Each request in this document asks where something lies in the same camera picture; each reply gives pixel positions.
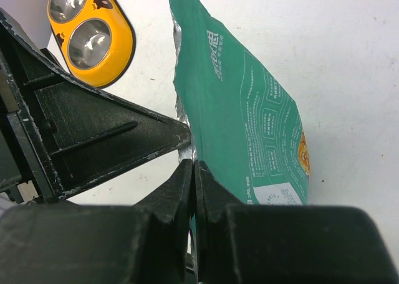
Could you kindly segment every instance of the yellow pet bowl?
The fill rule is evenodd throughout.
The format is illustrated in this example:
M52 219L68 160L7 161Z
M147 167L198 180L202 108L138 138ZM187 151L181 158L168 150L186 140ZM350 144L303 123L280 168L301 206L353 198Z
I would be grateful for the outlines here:
M95 87L129 66L135 36L115 0L49 0L47 15L70 72Z

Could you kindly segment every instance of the bowl rim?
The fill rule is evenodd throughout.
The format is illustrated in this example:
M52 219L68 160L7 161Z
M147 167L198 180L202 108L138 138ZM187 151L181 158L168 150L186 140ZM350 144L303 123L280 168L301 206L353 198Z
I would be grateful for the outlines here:
M85 2L83 3L82 7L79 9L79 12L74 16L71 17L70 19L66 20L66 21L58 21L54 19L54 16L51 14L51 0L49 0L49 2L47 3L47 12L49 13L50 18L55 21L58 24L66 24L68 22L70 22L71 20L75 19L83 10L83 8L86 6L86 2L87 0L85 0Z
M105 26L106 26L107 29L108 29L109 36L110 36L110 45L108 46L108 49L107 49L107 52L105 53L105 55L102 57L102 59L101 59L97 64L95 64L95 65L92 66L92 67L82 68L82 67L76 66L76 65L74 64L74 62L72 61L71 57L70 57L70 43L71 43L71 41L72 41L72 37L73 37L74 34L75 34L75 31L76 31L80 26L82 26L83 24L85 24L86 22L89 22L89 21L100 21L100 22L103 22L103 23L105 24ZM89 18L89 19L86 19L86 20L82 21L80 24L78 24L77 27L76 27L76 28L72 31L72 33L70 34L69 40L68 40L68 46L67 46L67 56L68 56L68 60L69 60L70 64L71 64L72 66L74 66L76 69L79 69L79 70L90 70L90 69L94 69L94 68L96 68L98 65L101 64L101 62L106 58L106 56L107 56L108 53L110 52L110 50L111 50L111 43L112 43L112 31L111 31L110 26L107 24L107 22L106 22L105 20L101 19L101 18L91 17L91 18Z

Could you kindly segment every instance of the chip bag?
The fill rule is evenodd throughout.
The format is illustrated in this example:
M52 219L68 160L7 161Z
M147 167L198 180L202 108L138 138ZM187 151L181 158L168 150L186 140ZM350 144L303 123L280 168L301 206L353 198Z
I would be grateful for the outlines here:
M199 0L170 0L175 88L196 156L245 204L305 204L309 155L294 100Z

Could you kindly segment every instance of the stainless steel bowl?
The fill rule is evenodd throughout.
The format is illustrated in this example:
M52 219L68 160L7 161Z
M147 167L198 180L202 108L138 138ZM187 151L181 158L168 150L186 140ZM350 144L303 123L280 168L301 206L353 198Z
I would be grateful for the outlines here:
M101 19L89 19L72 33L68 56L78 69L91 69L107 55L111 45L111 30Z
M79 14L86 0L50 0L49 13L59 23L68 22Z

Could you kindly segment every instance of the white table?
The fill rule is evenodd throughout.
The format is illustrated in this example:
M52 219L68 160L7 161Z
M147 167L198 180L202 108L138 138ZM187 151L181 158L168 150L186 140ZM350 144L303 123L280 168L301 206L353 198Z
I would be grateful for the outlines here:
M175 117L168 0L118 1L137 33L137 51L106 91ZM309 203L367 211L398 264L398 0L202 2L296 100L312 165ZM49 47L57 49L53 40ZM168 154L72 200L134 204L177 163L176 152Z

